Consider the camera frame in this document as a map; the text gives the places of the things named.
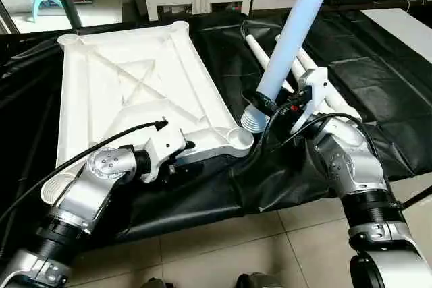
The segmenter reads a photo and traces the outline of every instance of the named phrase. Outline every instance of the white pipe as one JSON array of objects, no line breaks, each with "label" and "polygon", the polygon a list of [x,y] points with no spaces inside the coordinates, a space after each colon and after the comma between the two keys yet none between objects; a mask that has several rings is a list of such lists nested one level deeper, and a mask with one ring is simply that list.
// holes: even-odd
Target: white pipe
[{"label": "white pipe", "polygon": [[[270,62],[269,56],[266,54],[266,52],[264,52],[263,48],[260,46],[254,36],[250,34],[246,36],[246,42],[249,44],[250,49],[255,54],[259,64],[261,64],[261,67],[263,67],[265,70]],[[294,93],[294,89],[290,86],[290,84],[286,80],[283,82],[284,83],[282,84],[282,87],[284,87],[289,92]]]},{"label": "white pipe", "polygon": [[[323,0],[297,0],[283,27],[269,65],[261,78],[257,91],[275,100],[291,69],[299,48],[302,46]],[[267,118],[257,109],[246,109],[242,125],[251,132],[262,132]]]}]

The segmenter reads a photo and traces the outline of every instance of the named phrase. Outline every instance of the black robot arm segment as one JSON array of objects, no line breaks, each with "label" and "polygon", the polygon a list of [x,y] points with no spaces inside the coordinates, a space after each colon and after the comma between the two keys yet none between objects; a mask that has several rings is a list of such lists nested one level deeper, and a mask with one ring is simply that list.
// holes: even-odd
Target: black robot arm segment
[{"label": "black robot arm segment", "polygon": [[332,118],[315,136],[327,178],[342,201],[354,288],[432,287],[431,270],[413,240],[378,158],[354,126]]}]

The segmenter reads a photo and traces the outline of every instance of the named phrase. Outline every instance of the shelf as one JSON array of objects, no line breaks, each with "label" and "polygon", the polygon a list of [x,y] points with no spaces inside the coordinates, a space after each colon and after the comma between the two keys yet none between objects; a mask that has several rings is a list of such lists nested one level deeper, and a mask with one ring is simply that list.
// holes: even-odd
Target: shelf
[{"label": "shelf", "polygon": [[[423,4],[421,0],[410,0],[410,8],[420,6],[432,6],[432,1],[426,1]],[[355,3],[349,5],[323,5],[321,10],[323,11],[344,11],[344,10],[366,10],[366,9],[386,9],[386,8],[401,8],[403,10],[408,9],[407,0],[383,0],[374,3]]]},{"label": "shelf", "polygon": [[[413,7],[432,7],[432,1],[426,1],[423,5],[421,0],[410,0],[410,8]],[[349,5],[323,5],[321,6],[322,11],[347,11],[347,10],[366,10],[366,9],[387,9],[387,8],[401,8],[403,10],[408,9],[408,2],[406,0],[384,0],[374,3],[355,3]],[[254,10],[252,12],[253,17],[260,17],[262,15],[280,13],[281,11],[288,11],[288,8],[279,9],[266,9],[266,10]]]}]

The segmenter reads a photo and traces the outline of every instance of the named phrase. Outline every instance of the black mat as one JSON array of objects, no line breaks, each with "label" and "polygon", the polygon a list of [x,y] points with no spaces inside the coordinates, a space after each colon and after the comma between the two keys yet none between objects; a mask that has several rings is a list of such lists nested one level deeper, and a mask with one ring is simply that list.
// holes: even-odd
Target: black mat
[{"label": "black mat", "polygon": [[[241,91],[256,88],[262,69],[240,34],[246,18],[214,13],[189,18],[190,36],[237,121],[246,103]],[[247,21],[268,54],[284,17]],[[83,33],[142,27],[117,24]],[[56,155],[63,53],[53,40],[64,32],[2,36],[0,49],[0,210],[47,174]],[[9,59],[43,40],[36,57]],[[367,122],[391,181],[432,170],[432,66],[360,12],[322,13],[304,47]],[[190,165],[167,185],[131,183],[113,195],[92,246],[131,241],[248,213],[302,204],[329,194],[307,142],[267,154],[243,176],[223,171],[230,156]],[[18,210],[7,253],[12,252],[46,206],[35,192]]]}]

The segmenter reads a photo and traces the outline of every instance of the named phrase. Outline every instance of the black tarp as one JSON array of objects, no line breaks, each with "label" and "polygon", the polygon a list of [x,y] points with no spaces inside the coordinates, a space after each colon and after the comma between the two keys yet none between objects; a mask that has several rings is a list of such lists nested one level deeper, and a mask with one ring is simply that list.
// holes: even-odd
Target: black tarp
[{"label": "black tarp", "polygon": [[[244,42],[244,20],[271,53],[285,16],[248,20],[236,13],[188,18],[190,37],[224,101],[239,122],[246,103],[243,89],[255,89],[262,69]],[[117,24],[87,28],[81,34],[144,27]],[[20,180],[25,188],[47,174],[56,155],[63,53],[55,45],[65,32],[0,38],[1,200],[14,200]],[[42,44],[35,57],[13,55]],[[432,67],[412,49],[360,12],[320,13],[304,44],[330,80],[362,114],[391,181],[432,170]],[[219,156],[180,170],[168,184],[135,182],[119,188],[93,235],[93,246],[159,235],[248,213],[302,204],[329,194],[317,171],[311,147],[266,154],[241,177]],[[35,192],[16,215],[7,251],[21,241],[47,207]]]}]

